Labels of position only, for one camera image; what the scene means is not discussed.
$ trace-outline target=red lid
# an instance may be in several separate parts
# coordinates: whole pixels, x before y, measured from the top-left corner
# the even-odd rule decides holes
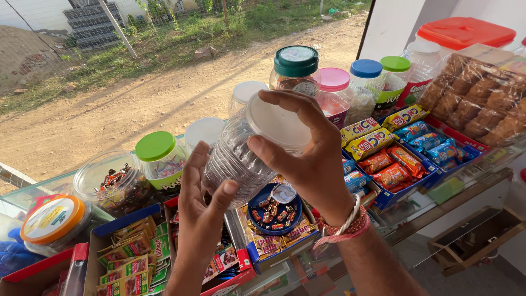
[[[476,43],[500,47],[513,41],[515,30],[472,17],[450,17],[424,24],[418,36],[459,51]]]
[[[73,255],[71,256],[71,262],[88,260],[89,243],[78,243],[73,248]]]
[[[519,175],[521,176],[522,181],[524,181],[524,183],[526,183],[526,167],[521,170]]]
[[[347,71],[338,68],[321,68],[320,90],[324,92],[338,92],[349,86],[351,76]]]

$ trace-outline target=grass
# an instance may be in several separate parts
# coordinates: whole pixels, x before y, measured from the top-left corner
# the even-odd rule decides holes
[[[323,11],[326,14],[329,8],[336,8],[358,14],[370,7],[371,0],[364,2],[366,3],[362,5],[354,5],[345,0],[326,0]],[[345,17],[341,15],[333,18],[338,20]],[[22,95],[8,94],[0,97],[0,115],[35,108],[56,99],[73,97],[78,92],[106,87],[121,78],[134,78],[146,73],[206,61],[207,58],[194,61],[194,52],[199,47],[212,45],[222,52],[243,50],[254,41],[268,42],[319,26],[319,2],[309,5],[279,0],[277,4],[257,5],[246,11],[232,9],[228,18],[228,28],[221,12],[209,14],[207,17],[190,13],[188,17],[178,19],[178,30],[174,30],[172,22],[156,25],[155,29],[139,29],[136,35],[128,38],[139,56],[136,60],[123,44],[107,48],[100,53],[74,53],[70,55],[70,62],[76,63],[77,66],[71,68],[71,71],[28,85],[28,90]],[[142,67],[140,63],[144,60],[149,60],[152,66]],[[62,92],[62,88],[69,82],[77,86],[75,91]]]

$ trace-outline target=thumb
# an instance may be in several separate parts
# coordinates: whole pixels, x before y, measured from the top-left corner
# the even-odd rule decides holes
[[[280,145],[267,140],[263,136],[255,135],[248,140],[248,147],[263,162],[284,177],[293,175],[300,165],[299,160],[288,154]]]
[[[208,211],[212,219],[221,218],[228,209],[230,202],[237,193],[237,183],[233,180],[224,180],[212,195],[212,201],[208,206]]]

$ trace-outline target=teal lid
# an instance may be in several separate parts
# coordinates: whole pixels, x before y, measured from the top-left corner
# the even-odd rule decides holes
[[[145,135],[135,145],[135,155],[142,161],[160,160],[175,147],[174,136],[165,131]]]
[[[405,57],[401,56],[385,56],[380,60],[380,64],[385,71],[389,72],[405,72],[411,67],[411,62]]]
[[[304,77],[318,69],[318,52],[308,46],[286,46],[276,51],[274,70],[283,76]]]

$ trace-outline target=hand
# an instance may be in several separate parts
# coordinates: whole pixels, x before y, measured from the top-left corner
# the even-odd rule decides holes
[[[223,215],[237,192],[237,183],[225,180],[207,207],[201,178],[209,159],[209,146],[200,141],[183,170],[179,195],[179,239],[176,265],[196,270],[202,276],[221,240]]]
[[[259,91],[259,97],[267,103],[296,112],[298,118],[310,128],[312,140],[299,157],[288,154],[281,146],[260,135],[252,136],[248,147],[267,166],[285,177],[329,225],[343,225],[355,202],[343,181],[338,128],[325,118],[312,97],[291,90]]]

